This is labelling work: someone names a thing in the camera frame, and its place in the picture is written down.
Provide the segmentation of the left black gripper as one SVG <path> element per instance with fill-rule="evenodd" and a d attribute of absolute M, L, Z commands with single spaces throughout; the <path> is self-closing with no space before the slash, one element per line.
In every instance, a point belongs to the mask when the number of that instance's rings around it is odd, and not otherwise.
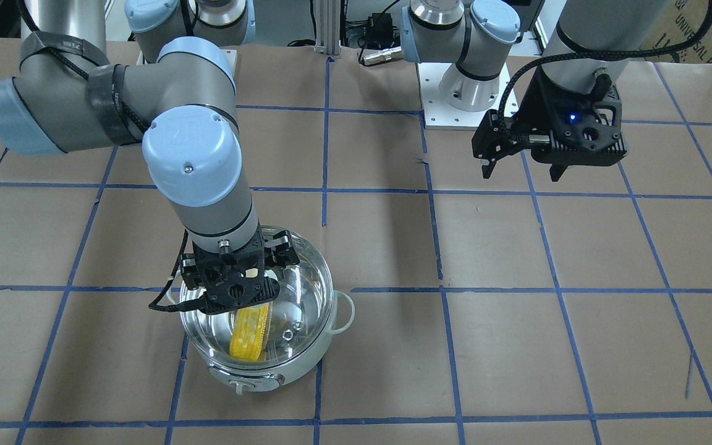
<path fill-rule="evenodd" d="M 569 103 L 570 92 L 554 83 L 540 67 L 514 115 L 514 130 L 531 149 L 532 158 L 538 163 L 551 164 L 552 182 L 560 181 L 569 167 L 570 149 L 564 143 L 564 132 L 570 127 L 566 123 Z M 520 151 L 520 144 L 501 124 L 505 124 L 502 114 L 498 110 L 487 110 L 472 136 L 473 157 L 481 162 L 483 179 L 491 177 L 500 159 Z"/>

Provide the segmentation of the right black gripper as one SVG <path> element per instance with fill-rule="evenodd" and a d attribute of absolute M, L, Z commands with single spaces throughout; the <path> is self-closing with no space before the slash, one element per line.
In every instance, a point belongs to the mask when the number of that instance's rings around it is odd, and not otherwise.
<path fill-rule="evenodd" d="M 195 255 L 180 256 L 180 276 L 187 290 L 205 287 L 207 279 L 226 279 L 230 271 L 241 276 L 249 269 L 287 268 L 300 263 L 291 231 L 275 226 L 259 226 L 248 242 L 233 250 L 209 252 L 192 243 Z"/>

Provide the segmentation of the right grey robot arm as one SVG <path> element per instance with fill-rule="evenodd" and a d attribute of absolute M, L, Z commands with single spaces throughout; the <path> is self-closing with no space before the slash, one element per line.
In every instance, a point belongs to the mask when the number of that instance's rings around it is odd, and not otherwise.
<path fill-rule="evenodd" d="M 71 156 L 138 145 L 152 186 L 91 183 L 0 188 L 0 287 L 156 287 L 174 231 L 147 220 L 173 210 L 192 253 L 192 287 L 223 287 L 280 264 L 266 246 L 242 165 L 235 80 L 219 47 L 193 33 L 181 1 L 129 1 L 145 63 L 111 62 L 97 1 L 20 1 L 20 73 L 0 80 L 0 142 L 11 154 Z"/>

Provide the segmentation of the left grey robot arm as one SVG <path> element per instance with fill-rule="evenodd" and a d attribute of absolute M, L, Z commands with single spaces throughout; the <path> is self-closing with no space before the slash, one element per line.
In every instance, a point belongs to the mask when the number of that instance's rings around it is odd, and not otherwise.
<path fill-rule="evenodd" d="M 500 71 L 522 36 L 522 17 L 503 1 L 412 1 L 400 44 L 410 62 L 447 63 L 440 91 L 455 108 L 484 112 L 473 156 L 491 177 L 497 162 L 529 150 L 557 181 L 569 166 L 613 166 L 627 155 L 616 81 L 636 57 L 664 1 L 568 1 L 543 56 L 578 54 L 535 68 L 512 116 Z"/>

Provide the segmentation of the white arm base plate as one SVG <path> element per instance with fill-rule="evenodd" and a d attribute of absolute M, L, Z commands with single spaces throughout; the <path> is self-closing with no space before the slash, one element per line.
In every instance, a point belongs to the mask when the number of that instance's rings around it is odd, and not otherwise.
<path fill-rule="evenodd" d="M 475 130 L 487 109 L 497 110 L 509 82 L 503 65 L 497 78 L 467 78 L 453 63 L 419 63 L 419 93 L 427 129 Z"/>

